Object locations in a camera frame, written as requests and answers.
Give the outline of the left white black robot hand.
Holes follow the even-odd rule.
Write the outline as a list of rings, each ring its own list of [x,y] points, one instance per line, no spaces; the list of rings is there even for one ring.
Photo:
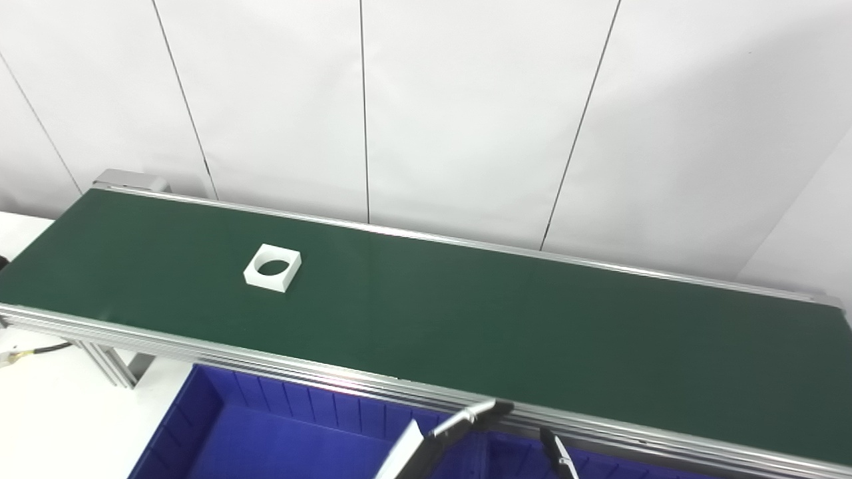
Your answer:
[[[463,407],[423,433],[411,419],[393,443],[375,478],[428,478],[445,451],[472,430],[487,430],[515,409],[513,401],[489,399]]]

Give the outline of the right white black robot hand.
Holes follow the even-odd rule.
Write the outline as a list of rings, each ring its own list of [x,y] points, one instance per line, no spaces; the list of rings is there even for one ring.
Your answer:
[[[550,461],[551,470],[559,478],[577,479],[576,466],[560,437],[550,428],[540,427],[539,440],[548,461]]]

